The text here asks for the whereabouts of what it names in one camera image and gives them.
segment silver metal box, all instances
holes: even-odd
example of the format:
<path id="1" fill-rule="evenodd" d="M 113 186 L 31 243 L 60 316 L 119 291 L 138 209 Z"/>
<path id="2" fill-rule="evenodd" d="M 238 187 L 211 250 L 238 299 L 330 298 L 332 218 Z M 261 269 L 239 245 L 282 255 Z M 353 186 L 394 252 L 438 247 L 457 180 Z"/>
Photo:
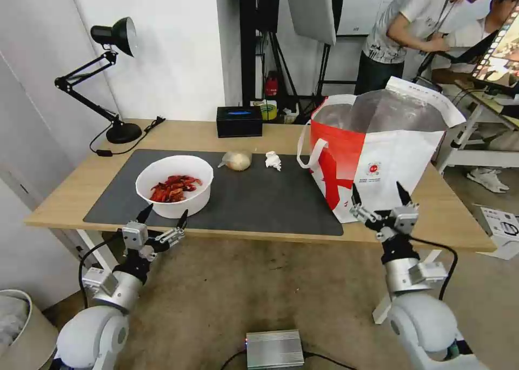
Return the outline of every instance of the silver metal box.
<path id="1" fill-rule="evenodd" d="M 279 369 L 304 365 L 297 329 L 247 334 L 247 369 Z"/>

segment sneaker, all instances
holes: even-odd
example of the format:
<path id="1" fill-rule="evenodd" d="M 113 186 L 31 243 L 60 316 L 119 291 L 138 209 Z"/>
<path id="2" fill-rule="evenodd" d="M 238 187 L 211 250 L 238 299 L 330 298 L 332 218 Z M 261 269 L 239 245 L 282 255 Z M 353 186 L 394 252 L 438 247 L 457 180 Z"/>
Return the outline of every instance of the sneaker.
<path id="1" fill-rule="evenodd" d="M 477 167 L 470 173 L 467 173 L 467 178 L 478 184 L 483 185 L 489 191 L 494 193 L 504 193 L 510 188 L 499 181 L 497 174 L 500 173 L 499 169 L 490 169 L 487 167 Z"/>

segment person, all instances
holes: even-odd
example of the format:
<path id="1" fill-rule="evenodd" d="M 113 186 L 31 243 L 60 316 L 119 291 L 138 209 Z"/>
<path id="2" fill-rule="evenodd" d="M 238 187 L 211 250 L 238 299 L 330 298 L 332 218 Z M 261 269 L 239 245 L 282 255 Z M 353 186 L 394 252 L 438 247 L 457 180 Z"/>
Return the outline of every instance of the person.
<path id="1" fill-rule="evenodd" d="M 462 1 L 393 0 L 366 39 L 355 94 L 383 89 L 391 76 L 402 78 L 406 48 L 448 51 L 443 34 L 435 32 L 449 14 L 455 14 Z"/>
<path id="2" fill-rule="evenodd" d="M 512 13 L 519 0 L 491 0 L 489 13 L 482 19 L 474 20 L 454 30 L 444 40 L 447 46 L 459 53 L 478 44 L 494 31 L 499 30 Z M 431 64 L 431 78 L 437 84 L 453 84 L 455 80 L 466 80 L 474 64 L 452 64 L 448 59 L 435 56 Z"/>
<path id="3" fill-rule="evenodd" d="M 499 30 L 506 22 L 519 0 L 492 0 L 490 11 L 482 19 L 473 21 L 461 27 L 445 37 L 447 45 L 457 51 L 468 49 L 491 33 Z M 432 62 L 432 81 L 443 87 L 453 84 L 457 79 L 467 79 L 467 74 L 472 73 L 475 64 L 451 64 L 443 57 L 436 56 Z M 488 142 L 491 150 L 513 150 L 519 141 L 519 132 L 509 131 L 508 128 L 500 128 L 484 124 L 480 126 L 479 132 L 484 140 Z M 481 184 L 494 193 L 505 193 L 510 188 L 499 180 L 501 169 L 494 167 L 476 167 L 470 170 L 466 176 L 468 179 Z"/>

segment white paper bag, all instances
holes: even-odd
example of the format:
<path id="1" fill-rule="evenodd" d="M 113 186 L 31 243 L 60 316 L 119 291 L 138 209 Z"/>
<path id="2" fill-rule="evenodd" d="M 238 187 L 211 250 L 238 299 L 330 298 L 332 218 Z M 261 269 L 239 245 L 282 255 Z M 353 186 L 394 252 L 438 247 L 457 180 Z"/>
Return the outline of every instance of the white paper bag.
<path id="1" fill-rule="evenodd" d="M 398 206 L 396 182 L 412 193 L 445 130 L 465 118 L 449 99 L 392 77 L 383 91 L 328 97 L 303 128 L 297 160 L 310 169 L 341 223 L 349 213 L 353 182 L 370 210 Z M 309 162 L 301 160 L 310 126 Z"/>

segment red crayfish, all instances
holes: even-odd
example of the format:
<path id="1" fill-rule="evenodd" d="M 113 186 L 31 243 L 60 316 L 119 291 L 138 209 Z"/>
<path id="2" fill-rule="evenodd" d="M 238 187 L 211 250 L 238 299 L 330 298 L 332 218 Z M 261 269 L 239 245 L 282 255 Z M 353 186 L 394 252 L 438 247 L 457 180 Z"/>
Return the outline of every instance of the red crayfish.
<path id="1" fill-rule="evenodd" d="M 183 201 L 185 200 L 184 192 L 196 190 L 194 183 L 202 185 L 202 181 L 195 177 L 169 176 L 164 183 L 158 183 L 151 188 L 153 194 L 150 200 L 157 203 L 177 203 Z"/>

